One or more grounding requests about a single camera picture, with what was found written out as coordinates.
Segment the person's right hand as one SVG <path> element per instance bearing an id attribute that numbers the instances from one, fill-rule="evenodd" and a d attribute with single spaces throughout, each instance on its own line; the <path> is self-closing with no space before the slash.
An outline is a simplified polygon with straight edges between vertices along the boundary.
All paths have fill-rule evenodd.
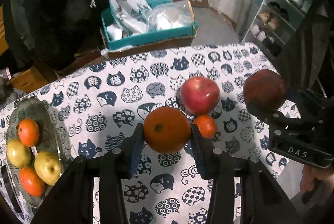
<path id="1" fill-rule="evenodd" d="M 315 179 L 325 183 L 325 185 L 333 191 L 333 177 L 334 169 L 333 166 L 327 169 L 318 169 L 305 165 L 302 169 L 302 179 L 300 181 L 300 191 L 302 194 L 307 191 L 312 191 L 315 187 Z"/>

